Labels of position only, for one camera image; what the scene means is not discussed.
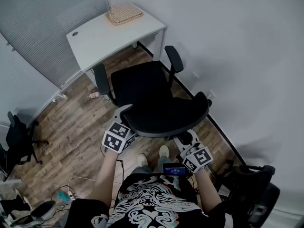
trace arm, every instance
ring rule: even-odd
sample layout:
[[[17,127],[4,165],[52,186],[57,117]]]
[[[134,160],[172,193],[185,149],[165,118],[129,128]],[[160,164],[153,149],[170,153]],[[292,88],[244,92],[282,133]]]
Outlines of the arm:
[[[88,199],[104,202],[108,208],[110,208],[112,201],[112,188],[117,157],[118,153],[114,151],[109,150],[105,153],[104,162],[97,180],[91,194],[87,197]]]
[[[221,203],[220,197],[204,168],[195,173],[195,179],[199,188],[202,208],[208,213]]]

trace black office chair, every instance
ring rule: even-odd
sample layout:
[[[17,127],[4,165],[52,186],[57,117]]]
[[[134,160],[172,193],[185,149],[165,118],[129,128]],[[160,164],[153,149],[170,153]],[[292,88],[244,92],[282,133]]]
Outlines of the black office chair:
[[[119,107],[133,104],[121,114],[123,123],[143,137],[171,137],[187,131],[208,114],[211,101],[202,92],[193,99],[173,97],[171,86],[174,74],[184,67],[173,46],[165,50],[171,61],[169,81],[160,62],[148,62],[128,67],[111,74],[114,99],[105,66],[94,67],[96,84],[102,95],[108,95]]]
[[[223,210],[232,215],[234,228],[260,228],[268,218],[280,195],[280,189],[272,184],[275,173],[272,166],[230,166],[217,177],[214,184],[217,191],[224,185],[229,196],[221,196]]]
[[[29,215],[15,220],[10,227],[16,228],[41,228],[44,222],[52,219],[56,213],[56,202],[46,201],[35,208]]]
[[[34,128],[38,125],[38,122],[34,122],[31,128],[20,121],[20,119],[9,112],[8,113],[10,126],[8,134],[6,135],[6,142],[9,149],[6,151],[0,144],[0,170],[3,172],[5,179],[8,178],[15,165],[23,165],[30,162],[33,155],[37,163],[42,164],[42,161],[38,161],[34,152],[33,144],[38,146],[40,143],[48,145],[48,141],[35,141],[33,140]]]

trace chair armrest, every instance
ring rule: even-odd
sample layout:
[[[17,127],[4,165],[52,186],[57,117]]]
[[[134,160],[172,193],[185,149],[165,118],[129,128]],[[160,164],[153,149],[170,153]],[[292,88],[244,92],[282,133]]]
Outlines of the chair armrest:
[[[171,67],[173,67],[175,73],[179,73],[184,70],[184,65],[181,61],[181,57],[174,46],[165,46],[165,50],[171,62]]]
[[[108,77],[107,77],[106,71],[105,71],[105,65],[103,63],[101,63],[101,64],[95,66],[93,68],[93,70],[94,70],[95,81],[96,81],[99,93],[102,95],[108,95],[108,97],[110,98],[112,103],[114,105],[118,105],[117,101],[114,99],[114,97],[111,93]]]
[[[11,112],[8,112],[9,121],[12,127],[15,127],[15,119]]]
[[[171,62],[171,69],[168,81],[169,87],[171,88],[175,73],[181,72],[184,69],[184,65],[182,64],[181,57],[177,50],[174,48],[174,46],[165,46],[165,50]]]

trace graphic t-shirt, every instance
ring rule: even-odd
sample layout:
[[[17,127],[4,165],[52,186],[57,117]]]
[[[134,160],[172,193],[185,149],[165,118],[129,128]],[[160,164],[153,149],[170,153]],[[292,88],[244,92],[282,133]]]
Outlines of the graphic t-shirt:
[[[103,202],[77,199],[72,202],[65,227],[223,228],[224,225],[225,213],[217,207],[204,213],[185,178],[132,174],[123,182],[110,216]]]

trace white shoe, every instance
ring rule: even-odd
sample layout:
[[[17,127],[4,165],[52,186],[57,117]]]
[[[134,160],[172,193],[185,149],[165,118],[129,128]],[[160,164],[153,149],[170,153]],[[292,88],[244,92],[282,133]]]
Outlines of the white shoe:
[[[148,165],[147,157],[144,154],[139,154],[137,157],[138,166]]]
[[[162,157],[162,156],[167,156],[168,158],[169,158],[169,149],[168,149],[168,146],[167,145],[162,145],[161,147],[160,147],[160,157]]]

